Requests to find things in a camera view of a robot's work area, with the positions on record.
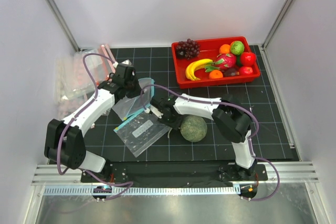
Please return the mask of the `clear zip bag blue zipper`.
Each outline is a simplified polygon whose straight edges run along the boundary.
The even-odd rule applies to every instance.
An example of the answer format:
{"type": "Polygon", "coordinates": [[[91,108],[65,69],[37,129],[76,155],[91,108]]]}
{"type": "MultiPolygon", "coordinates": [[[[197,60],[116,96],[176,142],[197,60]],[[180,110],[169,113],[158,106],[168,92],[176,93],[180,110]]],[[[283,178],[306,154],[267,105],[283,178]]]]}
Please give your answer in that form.
{"type": "Polygon", "coordinates": [[[153,96],[154,86],[150,86],[144,90],[142,100],[140,96],[131,99],[124,97],[112,107],[112,110],[122,121],[125,121],[128,117],[142,110],[143,104],[148,107],[153,96]]]}

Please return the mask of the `green netted melon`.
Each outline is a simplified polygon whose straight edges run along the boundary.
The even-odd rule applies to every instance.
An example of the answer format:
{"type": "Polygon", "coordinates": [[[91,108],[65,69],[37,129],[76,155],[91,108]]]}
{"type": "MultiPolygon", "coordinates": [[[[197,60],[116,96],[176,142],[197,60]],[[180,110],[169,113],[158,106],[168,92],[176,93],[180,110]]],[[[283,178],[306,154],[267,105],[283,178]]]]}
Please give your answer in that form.
{"type": "MultiPolygon", "coordinates": [[[[170,139],[170,135],[173,129],[170,129],[167,134],[167,138],[170,139]]],[[[185,115],[182,117],[182,121],[174,130],[180,133],[183,139],[191,143],[197,143],[203,140],[207,134],[207,124],[205,120],[200,116],[185,115]]]]}

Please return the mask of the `clear zip bag white label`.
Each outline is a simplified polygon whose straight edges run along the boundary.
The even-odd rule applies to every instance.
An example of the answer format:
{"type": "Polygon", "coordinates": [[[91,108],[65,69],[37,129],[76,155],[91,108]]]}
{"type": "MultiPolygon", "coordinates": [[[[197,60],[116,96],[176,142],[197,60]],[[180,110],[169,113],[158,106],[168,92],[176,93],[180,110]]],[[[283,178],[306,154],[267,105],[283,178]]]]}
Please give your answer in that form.
{"type": "Polygon", "coordinates": [[[138,157],[172,128],[162,124],[154,114],[138,112],[114,129],[114,132],[138,157]]]}

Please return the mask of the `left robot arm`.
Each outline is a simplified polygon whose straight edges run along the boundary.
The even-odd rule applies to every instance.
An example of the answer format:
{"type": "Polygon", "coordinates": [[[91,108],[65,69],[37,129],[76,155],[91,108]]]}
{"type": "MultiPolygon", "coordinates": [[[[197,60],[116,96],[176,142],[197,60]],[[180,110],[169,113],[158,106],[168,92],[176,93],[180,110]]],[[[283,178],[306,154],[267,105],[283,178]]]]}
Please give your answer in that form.
{"type": "Polygon", "coordinates": [[[56,162],[61,175],[70,168],[89,170],[99,182],[111,177],[110,162],[87,151],[84,136],[120,100],[137,97],[141,91],[136,70],[129,60],[113,65],[115,72],[98,85],[90,100],[64,119],[48,123],[44,155],[56,162]]]}

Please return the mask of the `clear bag pink dots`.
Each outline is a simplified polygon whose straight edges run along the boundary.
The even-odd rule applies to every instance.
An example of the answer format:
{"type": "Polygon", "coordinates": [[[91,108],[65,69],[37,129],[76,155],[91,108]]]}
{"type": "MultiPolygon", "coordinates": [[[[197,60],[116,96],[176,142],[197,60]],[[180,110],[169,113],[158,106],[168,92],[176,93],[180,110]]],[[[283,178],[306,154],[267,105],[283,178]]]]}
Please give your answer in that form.
{"type": "Polygon", "coordinates": [[[78,99],[64,100],[58,104],[57,119],[63,119],[80,107],[78,99]]]}

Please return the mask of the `yellow banana bunch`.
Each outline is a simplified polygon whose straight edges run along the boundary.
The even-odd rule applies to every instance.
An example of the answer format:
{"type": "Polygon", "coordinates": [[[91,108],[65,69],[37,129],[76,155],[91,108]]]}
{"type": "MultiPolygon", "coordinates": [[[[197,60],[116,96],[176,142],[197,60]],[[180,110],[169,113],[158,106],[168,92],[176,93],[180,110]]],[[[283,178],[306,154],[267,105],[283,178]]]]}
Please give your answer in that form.
{"type": "Polygon", "coordinates": [[[191,81],[198,81],[200,78],[196,77],[195,72],[197,70],[203,69],[206,65],[212,64],[213,61],[211,59],[201,59],[195,62],[192,62],[185,69],[185,76],[187,79],[191,81]]]}

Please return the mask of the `orange tangerine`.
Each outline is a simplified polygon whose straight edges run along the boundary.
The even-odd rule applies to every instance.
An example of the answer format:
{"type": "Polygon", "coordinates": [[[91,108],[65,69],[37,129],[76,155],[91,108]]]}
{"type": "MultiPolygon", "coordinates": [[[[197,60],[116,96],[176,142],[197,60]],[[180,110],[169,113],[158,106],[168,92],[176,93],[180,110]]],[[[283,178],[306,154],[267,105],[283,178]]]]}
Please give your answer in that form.
{"type": "Polygon", "coordinates": [[[230,53],[230,45],[229,44],[223,44],[219,48],[220,54],[228,54],[230,53]]]}
{"type": "Polygon", "coordinates": [[[213,70],[208,75],[209,79],[220,79],[223,78],[223,73],[219,70],[213,70]]]}

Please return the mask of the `purple grape bunch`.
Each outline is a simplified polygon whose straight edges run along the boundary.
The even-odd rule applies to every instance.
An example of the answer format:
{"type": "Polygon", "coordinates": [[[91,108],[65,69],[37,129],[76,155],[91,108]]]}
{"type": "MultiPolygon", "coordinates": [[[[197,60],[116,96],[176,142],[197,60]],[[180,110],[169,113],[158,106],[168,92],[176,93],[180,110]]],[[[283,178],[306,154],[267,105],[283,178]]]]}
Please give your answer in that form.
{"type": "Polygon", "coordinates": [[[178,59],[193,59],[199,55],[199,44],[191,39],[179,41],[176,46],[176,56],[178,59]]]}

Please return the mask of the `pink dragon fruit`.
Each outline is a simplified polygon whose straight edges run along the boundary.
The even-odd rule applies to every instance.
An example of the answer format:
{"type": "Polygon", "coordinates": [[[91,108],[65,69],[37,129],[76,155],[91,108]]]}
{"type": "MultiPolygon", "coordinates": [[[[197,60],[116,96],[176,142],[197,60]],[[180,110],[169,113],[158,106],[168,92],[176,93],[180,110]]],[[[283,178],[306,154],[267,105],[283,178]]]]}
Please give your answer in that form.
{"type": "Polygon", "coordinates": [[[211,72],[213,70],[225,71],[232,68],[236,64],[236,60],[236,56],[232,53],[221,54],[217,57],[215,62],[205,66],[205,72],[211,72]]]}

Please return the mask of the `red apple small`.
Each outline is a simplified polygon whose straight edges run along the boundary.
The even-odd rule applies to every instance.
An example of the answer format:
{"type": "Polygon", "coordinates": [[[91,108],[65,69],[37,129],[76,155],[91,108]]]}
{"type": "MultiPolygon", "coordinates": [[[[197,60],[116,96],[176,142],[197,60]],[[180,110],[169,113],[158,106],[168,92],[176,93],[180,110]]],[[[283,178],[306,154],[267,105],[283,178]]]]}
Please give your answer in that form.
{"type": "Polygon", "coordinates": [[[252,67],[249,66],[242,66],[238,70],[240,76],[250,76],[253,74],[252,67]]]}

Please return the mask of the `red apple large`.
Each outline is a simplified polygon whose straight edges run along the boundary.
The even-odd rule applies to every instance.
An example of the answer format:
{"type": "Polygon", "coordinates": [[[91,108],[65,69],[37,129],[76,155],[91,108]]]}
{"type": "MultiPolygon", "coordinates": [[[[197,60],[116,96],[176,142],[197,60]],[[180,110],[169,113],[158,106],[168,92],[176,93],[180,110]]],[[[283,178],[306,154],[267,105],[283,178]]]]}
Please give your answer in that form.
{"type": "Polygon", "coordinates": [[[257,57],[252,52],[243,52],[240,55],[240,62],[243,66],[251,67],[255,64],[257,57]]]}

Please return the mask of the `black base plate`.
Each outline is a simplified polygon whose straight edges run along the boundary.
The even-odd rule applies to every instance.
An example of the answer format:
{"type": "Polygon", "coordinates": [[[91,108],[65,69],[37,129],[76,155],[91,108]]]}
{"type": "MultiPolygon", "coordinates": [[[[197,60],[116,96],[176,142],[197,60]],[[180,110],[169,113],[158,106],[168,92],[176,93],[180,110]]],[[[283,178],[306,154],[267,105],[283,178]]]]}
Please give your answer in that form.
{"type": "Polygon", "coordinates": [[[255,165],[248,176],[233,161],[113,162],[111,171],[97,176],[117,184],[131,181],[137,188],[228,187],[268,180],[265,165],[255,165]]]}

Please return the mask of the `left aluminium corner post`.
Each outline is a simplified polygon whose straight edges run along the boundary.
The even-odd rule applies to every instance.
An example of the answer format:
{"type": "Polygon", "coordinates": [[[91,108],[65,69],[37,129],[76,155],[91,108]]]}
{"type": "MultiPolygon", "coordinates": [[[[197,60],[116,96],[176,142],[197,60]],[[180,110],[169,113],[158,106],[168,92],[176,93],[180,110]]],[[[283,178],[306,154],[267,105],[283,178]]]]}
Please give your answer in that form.
{"type": "Polygon", "coordinates": [[[69,26],[67,25],[63,15],[61,14],[61,11],[59,7],[57,6],[57,3],[55,0],[45,0],[47,5],[49,6],[52,14],[54,15],[56,21],[58,22],[60,28],[64,32],[68,42],[71,44],[74,51],[80,51],[80,47],[78,43],[76,42],[69,26]]]}

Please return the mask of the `aluminium slotted rail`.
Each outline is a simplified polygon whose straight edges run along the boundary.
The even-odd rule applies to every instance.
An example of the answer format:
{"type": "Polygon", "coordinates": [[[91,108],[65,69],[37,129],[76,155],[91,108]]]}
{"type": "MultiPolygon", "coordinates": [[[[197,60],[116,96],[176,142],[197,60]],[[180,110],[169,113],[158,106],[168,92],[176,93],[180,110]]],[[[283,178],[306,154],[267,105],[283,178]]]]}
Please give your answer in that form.
{"type": "Polygon", "coordinates": [[[239,195],[240,187],[212,187],[212,188],[138,188],[131,187],[123,192],[123,188],[108,187],[106,185],[82,186],[46,186],[45,196],[168,196],[168,195],[239,195]]]}

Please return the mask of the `right aluminium corner post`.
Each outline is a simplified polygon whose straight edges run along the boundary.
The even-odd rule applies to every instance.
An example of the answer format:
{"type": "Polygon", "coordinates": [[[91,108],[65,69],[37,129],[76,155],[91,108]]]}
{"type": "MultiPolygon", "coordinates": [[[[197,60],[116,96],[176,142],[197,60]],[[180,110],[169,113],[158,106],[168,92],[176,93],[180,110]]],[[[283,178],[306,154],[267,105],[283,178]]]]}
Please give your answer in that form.
{"type": "Polygon", "coordinates": [[[291,9],[292,5],[294,4],[295,0],[285,0],[284,4],[282,5],[280,12],[278,13],[270,31],[268,32],[264,42],[261,44],[262,49],[265,50],[271,40],[273,39],[276,31],[278,30],[278,28],[280,27],[282,21],[284,20],[285,16],[287,15],[287,13],[289,12],[289,10],[291,9]]]}

